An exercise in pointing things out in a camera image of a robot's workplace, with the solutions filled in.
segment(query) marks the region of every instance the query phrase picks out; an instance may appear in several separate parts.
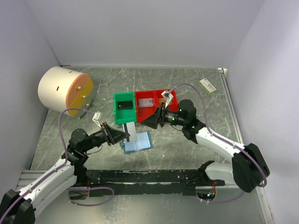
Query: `yellow panel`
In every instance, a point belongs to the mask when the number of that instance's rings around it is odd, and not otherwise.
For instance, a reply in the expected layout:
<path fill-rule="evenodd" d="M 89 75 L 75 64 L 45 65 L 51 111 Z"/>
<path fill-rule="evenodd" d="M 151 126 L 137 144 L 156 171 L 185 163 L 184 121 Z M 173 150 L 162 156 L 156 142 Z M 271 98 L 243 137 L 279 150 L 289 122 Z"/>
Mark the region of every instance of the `yellow panel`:
<path fill-rule="evenodd" d="M 82 88 L 80 93 L 77 95 L 74 102 L 70 105 L 69 108 L 81 108 L 82 104 L 85 102 L 86 98 L 89 96 L 91 91 L 93 90 L 93 81 L 89 78 L 86 82 L 85 86 Z M 71 116 L 75 116 L 78 111 L 77 110 L 70 110 L 69 111 Z"/>

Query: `white cylinder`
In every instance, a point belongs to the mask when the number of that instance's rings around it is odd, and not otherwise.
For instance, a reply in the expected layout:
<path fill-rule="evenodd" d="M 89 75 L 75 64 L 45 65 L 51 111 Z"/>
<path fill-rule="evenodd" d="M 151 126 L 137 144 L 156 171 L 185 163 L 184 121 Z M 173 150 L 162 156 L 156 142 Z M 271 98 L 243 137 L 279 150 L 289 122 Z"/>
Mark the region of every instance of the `white cylinder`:
<path fill-rule="evenodd" d="M 93 82 L 88 74 L 53 67 L 42 77 L 38 85 L 38 97 L 46 107 L 62 112 L 66 108 L 82 108 L 86 105 L 88 108 L 92 90 Z M 77 113 L 72 110 L 65 114 L 76 116 Z"/>

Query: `white wall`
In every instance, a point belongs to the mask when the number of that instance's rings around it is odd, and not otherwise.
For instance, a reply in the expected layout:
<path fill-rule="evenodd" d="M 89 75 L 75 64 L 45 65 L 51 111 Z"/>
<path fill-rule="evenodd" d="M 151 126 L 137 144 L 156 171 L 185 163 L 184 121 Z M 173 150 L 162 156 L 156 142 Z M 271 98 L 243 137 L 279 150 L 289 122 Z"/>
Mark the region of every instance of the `white wall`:
<path fill-rule="evenodd" d="M 47 113 L 37 96 L 42 75 L 57 65 L 24 0 L 0 1 L 0 198 L 31 163 Z"/>
<path fill-rule="evenodd" d="M 277 224 L 299 220 L 299 1 L 266 0 L 228 69 L 246 143 L 270 168 L 266 193 Z"/>
<path fill-rule="evenodd" d="M 26 1 L 61 64 L 209 68 L 228 67 L 264 2 Z"/>

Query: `green plastic container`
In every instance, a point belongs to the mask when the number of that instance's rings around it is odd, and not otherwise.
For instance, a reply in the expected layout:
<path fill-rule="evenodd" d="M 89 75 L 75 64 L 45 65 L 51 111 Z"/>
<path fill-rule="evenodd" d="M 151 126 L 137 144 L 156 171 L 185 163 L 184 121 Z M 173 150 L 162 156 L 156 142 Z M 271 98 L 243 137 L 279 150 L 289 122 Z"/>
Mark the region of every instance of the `green plastic container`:
<path fill-rule="evenodd" d="M 118 102 L 129 100 L 133 102 L 132 109 L 118 110 Z M 134 92 L 116 92 L 114 94 L 114 119 L 117 125 L 122 125 L 132 121 L 135 123 L 137 122 Z"/>

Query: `gray marble tabletop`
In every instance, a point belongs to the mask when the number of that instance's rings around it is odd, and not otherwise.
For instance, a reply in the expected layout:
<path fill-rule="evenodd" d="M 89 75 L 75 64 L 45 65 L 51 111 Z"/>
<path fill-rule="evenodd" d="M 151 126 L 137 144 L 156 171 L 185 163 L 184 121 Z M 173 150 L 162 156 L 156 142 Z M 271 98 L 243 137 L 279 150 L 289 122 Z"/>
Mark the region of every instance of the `gray marble tabletop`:
<path fill-rule="evenodd" d="M 193 83 L 207 78 L 217 91 L 208 96 L 203 93 L 207 105 L 207 116 L 210 126 L 219 134 L 236 141 L 236 133 L 229 112 L 225 90 L 221 77 L 215 69 L 120 69 L 120 68 L 74 68 L 90 75 L 96 90 L 90 110 L 103 113 L 100 122 L 107 122 L 114 128 L 122 130 L 114 122 L 115 92 L 144 91 L 172 88 L 180 83 Z M 176 90 L 178 101 L 191 99 L 197 108 L 197 115 L 203 120 L 203 110 L 197 93 L 188 86 L 180 86 Z M 56 111 L 49 111 L 39 143 L 32 161 L 31 170 L 47 170 L 51 168 L 64 153 L 59 137 L 58 116 Z M 62 130 L 65 141 L 76 128 L 83 128 L 92 134 L 98 131 L 91 115 L 81 120 L 63 116 Z M 137 132 L 150 131 L 154 148 L 132 154 L 124 154 L 116 144 L 90 156 L 86 162 L 88 169 L 195 169 L 208 160 L 219 163 L 227 162 L 213 150 L 188 141 L 180 131 L 169 125 L 153 130 L 136 125 Z"/>

